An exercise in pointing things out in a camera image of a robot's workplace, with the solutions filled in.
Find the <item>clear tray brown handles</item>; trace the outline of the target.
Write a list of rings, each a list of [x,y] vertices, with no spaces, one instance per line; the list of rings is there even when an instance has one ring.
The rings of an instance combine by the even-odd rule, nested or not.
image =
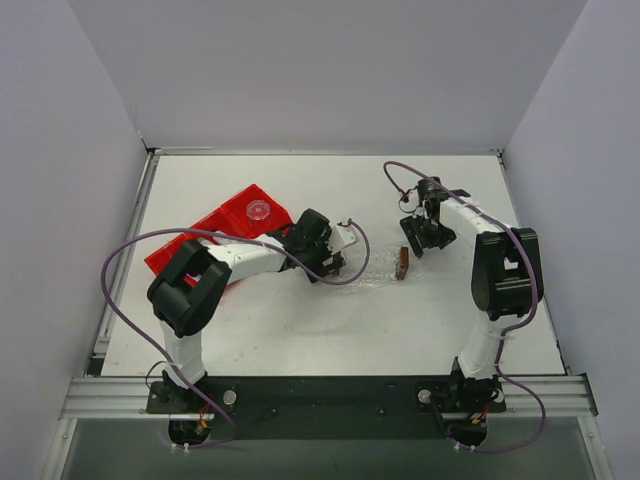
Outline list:
[[[400,271],[400,251],[409,252],[408,267],[402,279],[397,278]],[[416,259],[409,247],[401,243],[372,247],[367,268],[355,281],[336,287],[340,293],[354,294],[374,289],[413,284],[422,280],[428,273],[428,267]]]

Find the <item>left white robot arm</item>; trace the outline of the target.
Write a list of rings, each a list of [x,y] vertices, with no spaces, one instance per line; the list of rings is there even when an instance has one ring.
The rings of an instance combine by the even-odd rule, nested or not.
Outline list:
[[[221,240],[217,244],[187,240],[147,291],[160,320],[164,349],[172,359],[165,368],[172,384],[170,400],[183,411],[204,402],[206,376],[202,330],[213,318],[227,286],[263,273],[280,273],[301,261],[314,283],[345,265],[342,251],[358,242],[351,226],[332,223],[307,209],[293,224],[255,238],[252,243]]]

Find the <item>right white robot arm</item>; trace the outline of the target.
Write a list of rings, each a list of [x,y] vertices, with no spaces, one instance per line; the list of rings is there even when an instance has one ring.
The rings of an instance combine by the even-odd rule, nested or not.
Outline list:
[[[420,258],[456,241],[471,249],[478,320],[451,376],[460,396],[491,395],[507,334],[522,317],[532,320],[544,294],[537,233],[494,219],[464,190],[446,192],[423,179],[415,191],[417,207],[399,221],[413,254]]]

